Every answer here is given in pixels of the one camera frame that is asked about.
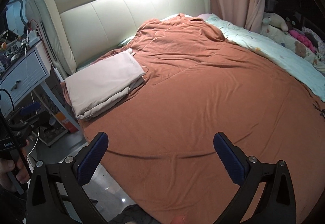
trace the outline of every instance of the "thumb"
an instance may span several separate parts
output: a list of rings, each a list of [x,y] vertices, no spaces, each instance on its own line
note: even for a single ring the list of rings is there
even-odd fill
[[[0,158],[0,174],[5,174],[15,168],[13,160],[4,160]]]

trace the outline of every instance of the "hand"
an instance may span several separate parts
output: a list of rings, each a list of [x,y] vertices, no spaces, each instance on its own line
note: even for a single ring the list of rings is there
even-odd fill
[[[22,153],[26,158],[26,151],[24,149],[22,149]],[[19,160],[17,161],[17,167],[19,169],[19,173],[16,176],[17,180],[21,184],[27,183],[29,181],[29,175],[21,158],[19,158]],[[13,160],[4,160],[0,158],[0,185],[2,185],[4,189],[13,193],[17,191],[16,187],[11,182],[6,173],[11,172],[14,168],[15,163]]]

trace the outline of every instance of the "white leather headboard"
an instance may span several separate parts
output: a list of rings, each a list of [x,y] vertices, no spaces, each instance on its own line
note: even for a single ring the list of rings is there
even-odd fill
[[[115,48],[152,18],[210,12],[210,0],[30,0],[63,77]]]

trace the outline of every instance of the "light blue blanket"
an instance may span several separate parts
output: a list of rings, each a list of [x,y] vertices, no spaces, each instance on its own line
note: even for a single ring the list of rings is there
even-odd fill
[[[303,58],[268,37],[235,26],[214,14],[206,22],[219,28],[228,40],[280,66],[325,101],[325,77]]]

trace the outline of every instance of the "nightstand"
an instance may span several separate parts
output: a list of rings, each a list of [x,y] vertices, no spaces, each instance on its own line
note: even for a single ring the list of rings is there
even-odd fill
[[[51,63],[45,52],[43,42],[39,41],[25,54],[10,65],[1,77],[0,87],[6,89],[16,106],[36,86],[41,85],[45,93],[62,112],[62,114],[78,129],[79,124],[71,117],[69,112],[53,94],[45,79],[50,76]],[[11,101],[7,94],[1,93],[0,107],[6,117],[11,111]]]

